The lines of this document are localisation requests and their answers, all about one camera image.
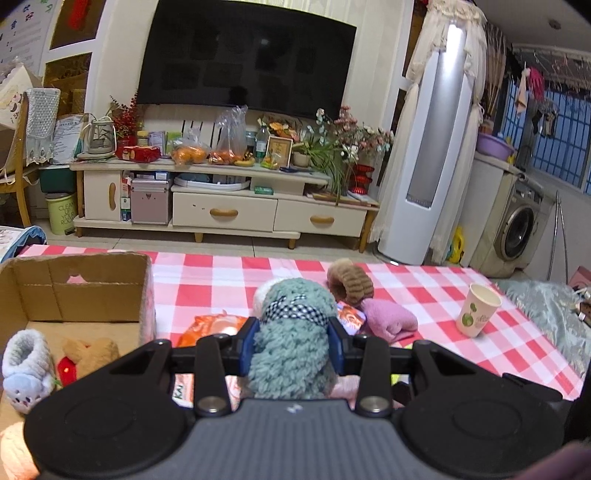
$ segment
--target red box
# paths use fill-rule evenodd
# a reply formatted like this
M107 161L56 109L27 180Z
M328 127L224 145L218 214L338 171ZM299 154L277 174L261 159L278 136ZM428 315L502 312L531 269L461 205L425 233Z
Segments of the red box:
M123 147L121 155L123 160L134 161L136 163L150 163L160 158L160 149L158 147Z

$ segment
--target flat screen tv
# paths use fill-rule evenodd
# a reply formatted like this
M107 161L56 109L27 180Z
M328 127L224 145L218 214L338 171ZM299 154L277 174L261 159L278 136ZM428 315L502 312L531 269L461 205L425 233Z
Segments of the flat screen tv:
M287 8L160 0L138 103L235 106L338 116L356 28Z

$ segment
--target cabinet door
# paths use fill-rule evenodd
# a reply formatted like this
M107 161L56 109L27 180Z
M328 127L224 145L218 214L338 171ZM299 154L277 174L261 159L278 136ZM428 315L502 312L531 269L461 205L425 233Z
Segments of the cabinet door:
M121 220L121 172L84 172L84 209L87 220Z

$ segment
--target hanging towel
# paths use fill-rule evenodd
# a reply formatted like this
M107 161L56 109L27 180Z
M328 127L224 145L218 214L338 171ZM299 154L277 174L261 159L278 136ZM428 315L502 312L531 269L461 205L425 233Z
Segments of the hanging towel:
M45 163L53 157L53 130L56 127L60 90L57 88L31 88L27 118L27 165Z
M515 107L517 108L517 115L521 115L527 110L527 77L530 76L529 69L523 69L521 73L521 81L519 83L519 91L515 97Z

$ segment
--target drawer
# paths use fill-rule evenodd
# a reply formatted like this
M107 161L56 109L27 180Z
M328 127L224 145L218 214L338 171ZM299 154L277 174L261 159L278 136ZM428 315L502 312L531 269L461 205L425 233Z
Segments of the drawer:
M365 221L365 213L365 210L332 205L279 200L274 230L359 236Z
M173 194L173 225L272 232L277 200L208 195Z

